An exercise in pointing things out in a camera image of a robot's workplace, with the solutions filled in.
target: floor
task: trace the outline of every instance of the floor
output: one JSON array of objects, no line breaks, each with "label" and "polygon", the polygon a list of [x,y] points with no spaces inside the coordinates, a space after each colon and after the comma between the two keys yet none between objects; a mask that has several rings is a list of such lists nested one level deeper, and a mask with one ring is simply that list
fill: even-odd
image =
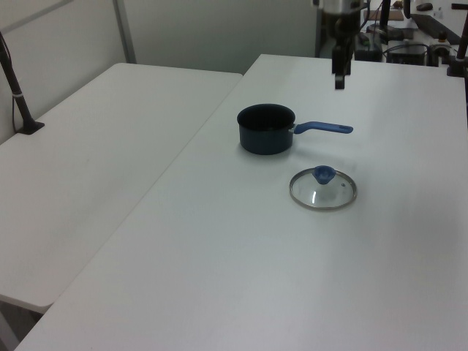
[{"label": "floor", "polygon": [[2,322],[10,326],[13,332],[13,335],[11,335],[10,331],[0,330],[0,351],[13,351],[14,347],[12,345],[16,345],[18,341],[21,342],[41,317],[42,315],[39,313],[0,302],[0,318]]}]

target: white wall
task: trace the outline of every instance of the white wall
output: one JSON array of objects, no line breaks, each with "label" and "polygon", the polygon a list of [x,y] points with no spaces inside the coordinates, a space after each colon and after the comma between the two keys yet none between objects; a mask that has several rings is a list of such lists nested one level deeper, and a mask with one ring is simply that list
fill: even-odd
[{"label": "white wall", "polygon": [[139,64],[245,73],[261,53],[314,56],[310,0],[121,0]]},{"label": "white wall", "polygon": [[[112,0],[74,0],[4,37],[33,118],[125,62]],[[12,133],[11,91],[0,71],[0,143]]]}]

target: saucepan handle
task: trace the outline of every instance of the saucepan handle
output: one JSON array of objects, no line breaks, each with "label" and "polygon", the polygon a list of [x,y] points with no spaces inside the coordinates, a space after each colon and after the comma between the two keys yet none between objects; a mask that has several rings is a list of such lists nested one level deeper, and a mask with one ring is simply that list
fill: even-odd
[{"label": "saucepan handle", "polygon": [[339,124],[323,122],[306,122],[302,124],[297,124],[294,127],[294,134],[301,134],[309,129],[325,130],[326,132],[335,132],[343,134],[349,134],[352,132],[352,127],[350,126],[341,126]]}]

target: black saucepan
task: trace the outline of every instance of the black saucepan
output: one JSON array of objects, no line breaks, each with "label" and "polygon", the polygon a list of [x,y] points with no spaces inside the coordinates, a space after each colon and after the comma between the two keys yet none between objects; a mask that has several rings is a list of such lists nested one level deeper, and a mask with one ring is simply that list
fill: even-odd
[{"label": "black saucepan", "polygon": [[293,135],[309,129],[349,134],[352,127],[323,122],[294,124],[295,115],[289,108],[275,104],[254,105],[237,116],[241,145],[253,154],[273,155],[293,144]]}]

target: glass lid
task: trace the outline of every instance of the glass lid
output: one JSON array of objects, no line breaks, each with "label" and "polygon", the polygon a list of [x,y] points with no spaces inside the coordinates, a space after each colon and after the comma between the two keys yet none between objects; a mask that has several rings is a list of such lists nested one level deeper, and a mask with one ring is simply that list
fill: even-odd
[{"label": "glass lid", "polygon": [[290,194],[295,202],[314,210],[333,210],[350,204],[358,195],[355,182],[329,166],[318,166],[292,177]]}]

